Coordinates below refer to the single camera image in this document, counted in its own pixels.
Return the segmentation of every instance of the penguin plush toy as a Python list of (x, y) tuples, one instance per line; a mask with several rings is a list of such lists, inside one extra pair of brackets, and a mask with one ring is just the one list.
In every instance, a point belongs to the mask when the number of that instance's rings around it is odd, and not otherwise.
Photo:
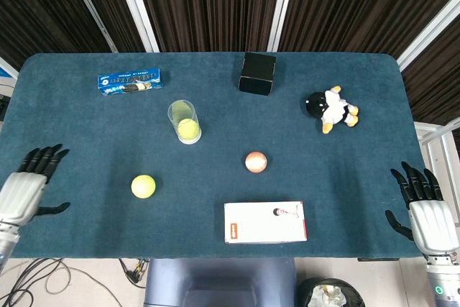
[(338, 122), (344, 122), (349, 127), (358, 123), (358, 107), (340, 98), (340, 86), (323, 93), (312, 93), (307, 101), (307, 112), (323, 122), (323, 133), (328, 134)]

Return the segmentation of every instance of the white cardboard box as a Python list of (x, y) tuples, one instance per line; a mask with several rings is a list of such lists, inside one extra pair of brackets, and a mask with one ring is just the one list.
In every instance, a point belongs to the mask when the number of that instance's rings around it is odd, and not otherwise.
[(302, 201), (226, 203), (224, 209), (227, 244), (307, 241)]

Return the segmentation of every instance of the blue snack package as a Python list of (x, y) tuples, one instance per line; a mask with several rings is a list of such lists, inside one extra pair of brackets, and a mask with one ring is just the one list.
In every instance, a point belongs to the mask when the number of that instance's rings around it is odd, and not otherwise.
[(148, 68), (98, 76), (98, 89), (103, 95), (134, 93), (163, 87), (160, 70)]

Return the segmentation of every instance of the white metal frame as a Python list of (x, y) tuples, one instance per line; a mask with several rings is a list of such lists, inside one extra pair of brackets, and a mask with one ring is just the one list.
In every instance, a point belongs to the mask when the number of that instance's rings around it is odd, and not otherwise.
[(440, 141), (443, 159), (447, 167), (448, 181), (451, 186), (452, 193), (454, 195), (455, 209), (457, 216), (460, 218), (460, 186), (457, 183), (456, 176), (460, 175), (460, 172), (454, 169), (454, 160), (458, 160), (458, 156), (452, 155), (452, 150), (449, 149), (447, 134), (450, 134), (455, 129), (460, 128), (460, 117), (452, 120), (446, 126), (439, 126), (434, 124), (424, 124), (420, 122), (415, 123), (415, 128), (422, 131), (427, 131), (425, 135), (418, 138), (418, 141), (422, 147), (426, 147), (428, 154), (428, 161), (430, 164), (430, 170), (434, 175), (436, 172), (436, 163), (433, 159), (433, 150), (431, 144), (435, 141)]
[(99, 13), (97, 12), (96, 8), (94, 7), (93, 2), (91, 0), (83, 0), (83, 2), (85, 3), (86, 7), (88, 8), (89, 12), (91, 13), (91, 16), (93, 16), (94, 21), (96, 22), (96, 24), (99, 27), (99, 30), (101, 30), (102, 35), (106, 39), (107, 44), (109, 45), (111, 51), (113, 53), (118, 53), (118, 49), (116, 48), (116, 45), (115, 45), (114, 41), (112, 40), (109, 32), (107, 31), (106, 26), (102, 22), (102, 19), (99, 16)]
[(449, 0), (397, 59), (400, 71), (406, 69), (459, 14), (460, 0)]
[(141, 37), (146, 52), (159, 52), (157, 39), (153, 32), (150, 18), (145, 8), (144, 0), (126, 0), (137, 31)]
[(0, 57), (0, 68), (2, 70), (5, 70), (12, 78), (17, 79), (17, 76), (19, 75), (19, 72), (13, 68), (10, 64), (6, 62), (5, 59)]
[(272, 29), (268, 38), (268, 52), (277, 52), (280, 45), (282, 27), (285, 23), (286, 11), (289, 0), (276, 0), (275, 12), (273, 14)]

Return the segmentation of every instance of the floor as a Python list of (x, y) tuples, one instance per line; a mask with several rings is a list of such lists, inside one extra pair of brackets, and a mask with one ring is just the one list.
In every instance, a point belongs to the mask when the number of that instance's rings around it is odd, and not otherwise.
[[(436, 152), (435, 148), (433, 155), (435, 156), (434, 162), (439, 162), (437, 174), (443, 175), (442, 169), (445, 167), (442, 167), (442, 154)], [(7, 263), (3, 274), (0, 276), (0, 297), (9, 292), (29, 261), (28, 259), (12, 259)], [(135, 260), (126, 260), (130, 268), (134, 268), (135, 262)], [(121, 306), (142, 307), (144, 290), (129, 283), (124, 277), (118, 260), (66, 259), (65, 263), (84, 270), (101, 281), (118, 298)], [(425, 260), (422, 257), (401, 259), (396, 262), (296, 258), (295, 263), (299, 281), (318, 276), (340, 278), (352, 284), (360, 292), (368, 307), (434, 307), (433, 296), (425, 274)], [(67, 281), (68, 274), (61, 270), (49, 279), (48, 289), (51, 291), (60, 290)], [(44, 281), (34, 285), (31, 291), (34, 294), (34, 306), (120, 306), (107, 290), (76, 271), (72, 271), (70, 285), (61, 294), (48, 294), (45, 290)], [(29, 297), (25, 296), (17, 304), (17, 307), (29, 306), (29, 302)]]

